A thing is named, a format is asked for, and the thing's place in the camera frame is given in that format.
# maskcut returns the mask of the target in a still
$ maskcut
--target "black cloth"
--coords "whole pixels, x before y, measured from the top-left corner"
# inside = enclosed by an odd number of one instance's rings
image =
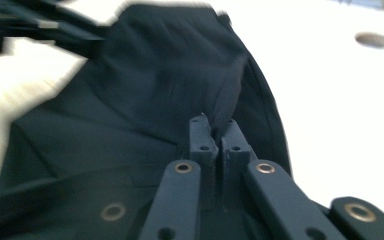
[[[201,113],[217,142],[233,118],[260,159],[290,173],[275,100],[228,17],[209,7],[126,8],[98,56],[12,123],[0,237],[113,239],[90,216],[123,199],[136,211],[129,224],[140,223],[165,166],[188,157],[188,121]],[[139,231],[117,229],[126,239]]]

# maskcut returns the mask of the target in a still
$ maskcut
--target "black fabric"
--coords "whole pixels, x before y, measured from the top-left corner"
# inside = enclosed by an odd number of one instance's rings
[[[36,185],[46,188],[43,181],[64,182],[120,166],[136,169],[122,173],[136,179],[130,187],[141,186],[149,179],[142,166],[157,166],[158,172],[187,158],[188,121],[201,113],[208,116],[216,141],[234,118],[259,158],[290,173],[272,93],[228,22],[226,15],[206,7],[125,9],[99,55],[56,98],[12,123],[0,175],[0,206],[8,199],[20,201]],[[158,184],[158,178],[151,179]],[[46,215],[49,221],[61,217]],[[21,218],[7,219],[0,227],[15,219]]]

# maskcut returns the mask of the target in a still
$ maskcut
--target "white surface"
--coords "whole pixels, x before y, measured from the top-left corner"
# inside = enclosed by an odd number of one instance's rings
[[[106,21],[119,2],[81,0],[72,6]],[[326,206],[355,196],[384,211],[384,50],[354,40],[359,32],[384,34],[384,12],[322,0],[208,2],[229,14],[271,86],[297,184]],[[14,58],[31,54],[31,45],[16,48]],[[35,53],[46,59],[34,65],[42,66],[37,74],[46,81],[60,79],[76,62]]]

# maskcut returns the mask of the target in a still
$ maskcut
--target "dark garment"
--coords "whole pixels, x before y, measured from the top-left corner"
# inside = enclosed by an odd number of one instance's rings
[[[188,158],[188,121],[201,113],[217,142],[233,118],[260,159],[290,173],[274,98],[228,17],[205,7],[128,7],[98,56],[11,125],[0,237],[136,236],[137,227],[124,227],[140,225],[164,167]],[[123,229],[94,222],[119,201],[135,209]],[[241,239],[232,237],[219,239]]]

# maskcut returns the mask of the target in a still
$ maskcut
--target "round hole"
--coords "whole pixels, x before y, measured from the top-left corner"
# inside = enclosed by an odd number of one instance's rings
[[[324,235],[324,233],[319,229],[307,228],[305,233],[307,233],[307,236],[309,236],[312,240],[326,240],[326,235]]]
[[[192,166],[188,163],[179,163],[176,165],[175,169],[178,173],[188,173],[192,171]]]
[[[377,33],[359,33],[355,35],[355,40],[366,47],[384,48],[384,36]]]
[[[274,173],[276,171],[276,169],[268,163],[258,164],[257,170],[262,173]]]
[[[107,222],[116,221],[124,216],[126,207],[121,203],[112,203],[101,211],[101,218]]]
[[[367,207],[358,203],[345,204],[345,211],[353,218],[363,222],[373,222],[376,215]]]
[[[158,231],[159,240],[172,240],[176,236],[176,232],[171,228],[161,228]]]

